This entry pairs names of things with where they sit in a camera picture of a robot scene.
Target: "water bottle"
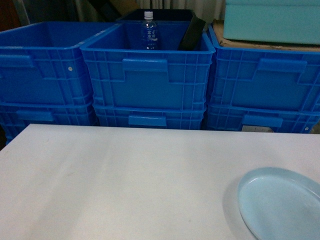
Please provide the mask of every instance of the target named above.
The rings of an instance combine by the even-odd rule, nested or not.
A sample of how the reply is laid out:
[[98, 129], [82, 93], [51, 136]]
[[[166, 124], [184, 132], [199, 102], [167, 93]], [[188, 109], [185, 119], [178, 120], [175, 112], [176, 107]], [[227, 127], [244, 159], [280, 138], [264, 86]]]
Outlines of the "water bottle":
[[158, 29], [157, 24], [153, 21], [153, 11], [144, 12], [145, 21], [141, 25], [142, 49], [157, 50], [158, 49]]

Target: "plastic plate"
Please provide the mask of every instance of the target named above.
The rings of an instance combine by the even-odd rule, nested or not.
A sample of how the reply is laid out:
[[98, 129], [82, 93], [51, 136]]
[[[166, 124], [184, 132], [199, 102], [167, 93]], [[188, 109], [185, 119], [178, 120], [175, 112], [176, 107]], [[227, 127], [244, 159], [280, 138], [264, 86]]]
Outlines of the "plastic plate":
[[238, 206], [259, 240], [320, 240], [320, 184], [301, 174], [276, 167], [248, 172]]

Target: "teal box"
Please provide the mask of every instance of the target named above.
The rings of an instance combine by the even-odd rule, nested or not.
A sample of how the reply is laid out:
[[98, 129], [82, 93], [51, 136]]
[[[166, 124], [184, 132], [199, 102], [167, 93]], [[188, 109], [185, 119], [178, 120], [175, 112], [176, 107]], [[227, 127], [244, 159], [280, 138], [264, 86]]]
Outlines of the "teal box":
[[320, 0], [226, 0], [225, 39], [320, 44]]

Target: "white table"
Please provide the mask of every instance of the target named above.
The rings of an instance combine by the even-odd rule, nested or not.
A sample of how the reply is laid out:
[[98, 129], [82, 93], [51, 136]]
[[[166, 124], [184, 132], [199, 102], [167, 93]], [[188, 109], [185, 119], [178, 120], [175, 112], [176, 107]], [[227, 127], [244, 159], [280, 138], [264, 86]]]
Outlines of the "white table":
[[30, 125], [0, 151], [0, 239], [253, 240], [240, 178], [320, 182], [320, 135]]

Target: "bottle label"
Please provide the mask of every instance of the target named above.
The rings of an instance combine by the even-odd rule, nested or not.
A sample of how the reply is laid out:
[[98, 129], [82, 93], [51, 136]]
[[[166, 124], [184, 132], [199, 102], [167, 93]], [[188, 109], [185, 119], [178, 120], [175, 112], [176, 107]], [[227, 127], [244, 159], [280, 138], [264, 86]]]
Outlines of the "bottle label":
[[158, 49], [158, 31], [157, 28], [142, 29], [142, 44], [144, 49]]

